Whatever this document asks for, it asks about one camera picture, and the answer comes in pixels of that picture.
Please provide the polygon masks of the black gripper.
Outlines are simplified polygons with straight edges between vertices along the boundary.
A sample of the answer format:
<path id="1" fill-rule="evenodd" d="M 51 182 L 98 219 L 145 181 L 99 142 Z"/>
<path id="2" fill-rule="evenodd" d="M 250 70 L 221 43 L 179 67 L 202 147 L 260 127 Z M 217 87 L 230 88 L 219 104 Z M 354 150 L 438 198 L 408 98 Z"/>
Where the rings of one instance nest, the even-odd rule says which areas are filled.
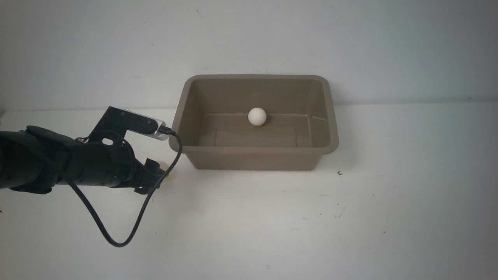
<path id="1" fill-rule="evenodd" d="M 161 183 L 157 161 L 147 159 L 141 163 L 131 145 L 120 139 L 115 145 L 78 138 L 78 184 L 106 186 L 113 189 L 129 188 L 147 194 L 156 183 Z"/>

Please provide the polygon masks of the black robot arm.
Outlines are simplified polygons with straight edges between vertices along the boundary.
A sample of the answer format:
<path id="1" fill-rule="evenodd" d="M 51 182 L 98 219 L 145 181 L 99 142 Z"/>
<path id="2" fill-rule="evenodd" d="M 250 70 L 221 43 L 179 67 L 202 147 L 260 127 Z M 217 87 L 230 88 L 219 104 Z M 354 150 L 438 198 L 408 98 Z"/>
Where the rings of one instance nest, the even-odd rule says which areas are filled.
<path id="1" fill-rule="evenodd" d="M 72 139 L 41 128 L 1 132 L 1 188 L 47 194 L 67 184 L 60 171 L 77 186 L 132 188 L 146 194 L 164 170 L 151 159 L 141 163 L 124 139 L 126 131 L 95 129 Z"/>

